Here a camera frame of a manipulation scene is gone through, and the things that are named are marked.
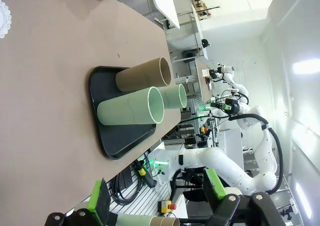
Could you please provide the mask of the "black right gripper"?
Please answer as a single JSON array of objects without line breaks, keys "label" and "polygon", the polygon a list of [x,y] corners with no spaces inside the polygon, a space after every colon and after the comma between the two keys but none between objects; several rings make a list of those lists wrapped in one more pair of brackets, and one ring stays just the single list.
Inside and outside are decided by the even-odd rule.
[{"label": "black right gripper", "polygon": [[239,114],[240,105],[237,99],[226,98],[224,102],[224,111],[230,116]]}]

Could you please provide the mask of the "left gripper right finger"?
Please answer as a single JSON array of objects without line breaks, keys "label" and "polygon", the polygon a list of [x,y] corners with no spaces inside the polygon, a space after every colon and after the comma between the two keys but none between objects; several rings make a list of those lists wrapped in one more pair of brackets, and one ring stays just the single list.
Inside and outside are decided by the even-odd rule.
[{"label": "left gripper right finger", "polygon": [[269,194],[227,194],[213,169],[203,171],[203,190],[213,215],[206,225],[285,225]]}]

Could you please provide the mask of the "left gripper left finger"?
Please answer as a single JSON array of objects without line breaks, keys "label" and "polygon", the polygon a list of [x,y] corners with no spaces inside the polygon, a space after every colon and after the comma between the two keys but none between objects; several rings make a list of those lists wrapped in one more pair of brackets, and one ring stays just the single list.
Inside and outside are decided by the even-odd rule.
[{"label": "left gripper left finger", "polygon": [[95,183],[86,207],[66,216],[60,212],[48,215],[45,225],[116,225],[118,215],[110,211],[111,196],[104,179]]}]

